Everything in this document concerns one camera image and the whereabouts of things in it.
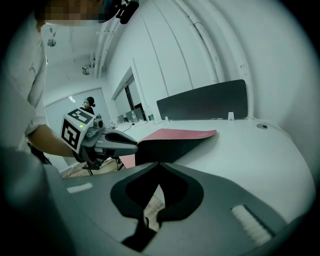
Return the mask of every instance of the white shirt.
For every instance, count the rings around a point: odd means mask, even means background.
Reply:
[[[7,91],[7,95],[2,95],[1,98],[6,97],[5,100],[7,100],[7,97],[11,97],[13,92],[20,98],[19,100],[16,99],[16,102],[11,107],[9,105],[12,102],[5,106],[2,102],[1,107],[5,109],[5,111],[4,109],[1,110],[2,115],[7,117],[8,112],[10,112],[13,116],[7,119],[19,118],[16,122],[10,120],[11,122],[2,125],[12,125],[11,129],[14,129],[24,122],[28,124],[23,127],[24,135],[29,135],[39,126],[46,124],[42,96],[45,88],[47,59],[42,35],[37,30],[36,25],[35,15],[31,13],[12,38],[11,44],[2,60],[0,72],[1,86],[4,86],[4,92]],[[26,144],[26,140],[21,141],[20,139],[19,144],[21,143]]]

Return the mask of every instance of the computer monitor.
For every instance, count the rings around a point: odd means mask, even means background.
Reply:
[[[136,108],[134,110],[131,110],[131,111],[126,113],[126,117],[128,118],[129,122],[133,122],[134,121],[134,119],[132,117],[132,111],[135,113],[136,118],[138,119],[138,121],[144,120],[144,115],[142,114],[141,108],[138,107],[138,108]]]
[[[124,118],[123,115],[119,115],[119,116],[118,116],[118,122],[119,122],[119,123],[124,123],[124,122],[125,122],[125,118]]]

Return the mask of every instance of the floor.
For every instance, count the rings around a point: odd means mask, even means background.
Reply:
[[[75,166],[67,169],[66,171],[62,172],[60,175],[63,179],[68,179],[72,177],[81,177],[81,176],[88,176],[89,173],[87,170],[82,169],[82,167],[85,165],[85,163],[79,163]],[[99,175],[99,174],[107,174],[107,173],[113,173],[117,172],[117,169],[119,167],[119,171],[125,170],[126,168],[121,164],[120,166],[117,166],[116,160],[109,158],[102,164],[100,170],[92,170],[93,175]],[[162,190],[160,187],[157,188],[157,195],[162,193]],[[163,196],[157,197],[153,195],[150,202],[146,206],[146,208],[143,211],[143,215],[149,219],[149,228],[153,229],[154,231],[159,231],[159,224],[157,223],[157,215],[158,212],[165,208],[165,200]]]

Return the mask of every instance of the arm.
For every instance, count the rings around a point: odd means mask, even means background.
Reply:
[[[71,148],[46,125],[39,126],[27,138],[36,149],[44,153],[61,157],[74,157]]]

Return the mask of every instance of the white table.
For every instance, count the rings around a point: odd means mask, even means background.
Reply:
[[[288,223],[308,211],[316,197],[310,170],[279,128],[257,128],[259,120],[163,121],[132,126],[125,133],[139,141],[161,128],[217,134],[178,159],[175,164],[227,178],[275,209]],[[116,128],[124,131],[131,123]]]

